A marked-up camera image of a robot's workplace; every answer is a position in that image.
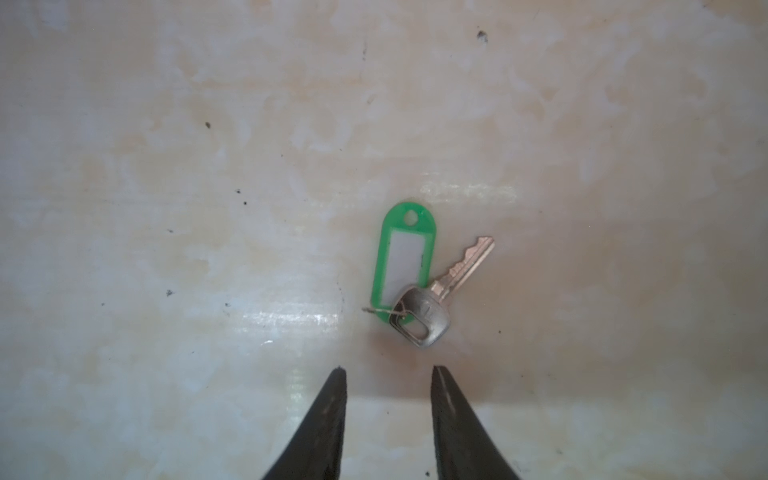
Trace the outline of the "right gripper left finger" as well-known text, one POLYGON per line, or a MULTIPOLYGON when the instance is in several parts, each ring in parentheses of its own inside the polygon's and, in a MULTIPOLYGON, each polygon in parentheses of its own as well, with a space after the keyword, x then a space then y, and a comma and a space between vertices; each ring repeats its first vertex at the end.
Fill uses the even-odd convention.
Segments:
POLYGON ((346 371, 331 371, 307 414, 264 480, 337 480, 347 406, 346 371))

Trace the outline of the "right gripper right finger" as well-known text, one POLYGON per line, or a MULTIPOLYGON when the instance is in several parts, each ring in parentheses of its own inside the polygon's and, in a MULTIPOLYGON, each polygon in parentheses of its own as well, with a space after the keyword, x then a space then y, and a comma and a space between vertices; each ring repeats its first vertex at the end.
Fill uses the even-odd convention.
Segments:
POLYGON ((432 370, 430 399, 439 479, 520 479, 445 366, 432 370))

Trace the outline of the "green tag with silver key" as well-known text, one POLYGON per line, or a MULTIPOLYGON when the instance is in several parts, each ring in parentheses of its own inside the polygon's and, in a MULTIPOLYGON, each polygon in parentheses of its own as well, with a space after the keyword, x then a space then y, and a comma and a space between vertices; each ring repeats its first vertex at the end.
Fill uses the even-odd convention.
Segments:
POLYGON ((452 296, 495 247, 493 237, 477 237, 455 264, 432 279, 436 239, 437 224, 427 207, 394 205, 382 221, 370 305, 363 309, 418 348, 432 346, 447 332, 452 296))

